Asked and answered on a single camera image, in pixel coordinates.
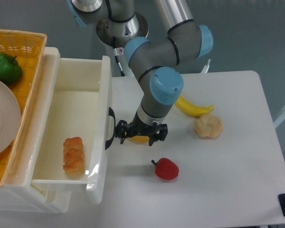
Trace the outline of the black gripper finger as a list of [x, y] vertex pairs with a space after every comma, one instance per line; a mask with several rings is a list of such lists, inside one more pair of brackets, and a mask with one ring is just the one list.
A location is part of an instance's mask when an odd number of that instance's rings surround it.
[[131, 124], [127, 123], [125, 120], [120, 120], [115, 127], [115, 137], [120, 140], [120, 144], [123, 144], [125, 139], [129, 138], [131, 135], [128, 130], [130, 130]]
[[150, 131], [148, 132], [149, 146], [152, 146], [154, 142], [164, 141], [167, 134], [168, 134], [167, 124], [152, 123], [152, 127], [150, 128]]

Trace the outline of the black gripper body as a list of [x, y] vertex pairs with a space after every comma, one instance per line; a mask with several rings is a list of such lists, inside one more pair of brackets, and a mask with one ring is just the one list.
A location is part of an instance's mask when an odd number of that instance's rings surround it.
[[148, 136], [150, 139], [155, 139], [157, 132], [157, 122], [151, 120], [151, 125], [145, 124], [138, 116], [135, 116], [130, 123], [130, 128], [127, 131], [127, 136]]

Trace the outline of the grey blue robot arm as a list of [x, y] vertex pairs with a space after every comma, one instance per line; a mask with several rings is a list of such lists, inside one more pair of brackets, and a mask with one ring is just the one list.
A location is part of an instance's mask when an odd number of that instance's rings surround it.
[[132, 0], [70, 0], [68, 6], [77, 24], [97, 24], [98, 38], [117, 56], [122, 54], [135, 76], [143, 97], [133, 120], [115, 122], [113, 137], [124, 141], [147, 136], [149, 145], [164, 141], [168, 127], [163, 123], [180, 97], [183, 78], [175, 67], [212, 50], [213, 36], [198, 25], [184, 0], [158, 0], [167, 38], [154, 45], [148, 39], [148, 24], [135, 12]]

